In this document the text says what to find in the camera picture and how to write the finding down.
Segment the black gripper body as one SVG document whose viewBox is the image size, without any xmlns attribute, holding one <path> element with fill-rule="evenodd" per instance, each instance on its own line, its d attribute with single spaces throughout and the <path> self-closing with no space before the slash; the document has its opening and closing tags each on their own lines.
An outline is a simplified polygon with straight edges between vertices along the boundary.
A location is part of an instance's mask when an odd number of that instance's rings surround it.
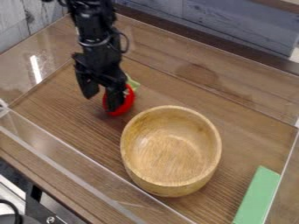
<svg viewBox="0 0 299 224">
<path fill-rule="evenodd" d="M 74 68 L 90 71 L 97 85 L 105 88 L 126 82 L 120 63 L 128 48 L 121 48 L 121 36 L 122 33 L 113 30 L 103 34 L 103 38 L 85 39 L 78 37 L 82 52 L 71 54 Z"/>
</svg>

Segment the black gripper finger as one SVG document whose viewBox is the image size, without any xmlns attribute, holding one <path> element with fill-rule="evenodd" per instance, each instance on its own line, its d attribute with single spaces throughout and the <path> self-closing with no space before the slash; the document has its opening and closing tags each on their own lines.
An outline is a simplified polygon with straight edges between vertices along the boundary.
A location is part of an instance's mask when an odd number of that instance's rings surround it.
<svg viewBox="0 0 299 224">
<path fill-rule="evenodd" d="M 124 104 L 125 100 L 125 91 L 126 91 L 126 85 L 120 84 L 114 86 L 106 87 L 105 94 L 106 94 L 106 111 L 114 112 L 118 107 Z"/>
<path fill-rule="evenodd" d="M 89 99 L 98 93 L 98 84 L 94 75 L 85 69 L 74 68 L 75 79 L 82 96 Z"/>
</svg>

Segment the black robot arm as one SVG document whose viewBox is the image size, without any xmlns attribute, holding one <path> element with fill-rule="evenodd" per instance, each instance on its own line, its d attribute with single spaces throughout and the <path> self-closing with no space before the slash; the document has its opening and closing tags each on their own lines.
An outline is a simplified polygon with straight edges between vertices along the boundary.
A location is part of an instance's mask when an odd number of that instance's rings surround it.
<svg viewBox="0 0 299 224">
<path fill-rule="evenodd" d="M 126 35 L 114 27 L 116 10 L 110 0 L 58 0 L 67 8 L 77 31 L 81 52 L 71 54 L 79 91 L 86 99 L 105 88 L 106 112 L 125 104 L 126 75 L 120 63 L 129 44 L 121 47 Z"/>
</svg>

